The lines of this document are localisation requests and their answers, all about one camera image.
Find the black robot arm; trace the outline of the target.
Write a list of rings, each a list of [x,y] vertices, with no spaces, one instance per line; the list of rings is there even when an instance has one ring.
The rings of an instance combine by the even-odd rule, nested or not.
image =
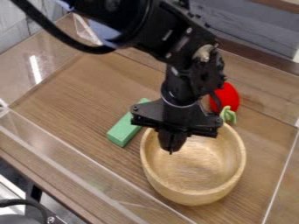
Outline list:
[[[194,135],[220,134],[224,121],[201,99],[225,88],[225,61],[218,38],[192,13],[190,0],[55,0],[89,19],[102,42],[95,46],[70,36],[30,0],[10,1],[61,42],[85,53],[135,48],[166,64],[162,98],[131,107],[131,123],[156,129],[166,151],[180,151]]]

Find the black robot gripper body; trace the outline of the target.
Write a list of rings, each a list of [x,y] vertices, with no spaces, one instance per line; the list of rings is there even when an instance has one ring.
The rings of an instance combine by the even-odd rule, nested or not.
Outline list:
[[[197,101],[185,107],[170,104],[164,98],[135,104],[130,112],[133,124],[153,128],[161,137],[217,137],[224,126],[221,116],[209,112]]]

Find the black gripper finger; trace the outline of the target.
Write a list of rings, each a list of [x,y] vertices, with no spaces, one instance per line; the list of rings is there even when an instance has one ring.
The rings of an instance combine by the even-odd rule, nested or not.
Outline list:
[[[168,129],[158,131],[160,144],[164,150],[174,151],[174,134]]]
[[[189,132],[178,132],[173,135],[173,152],[181,150],[190,136]]]

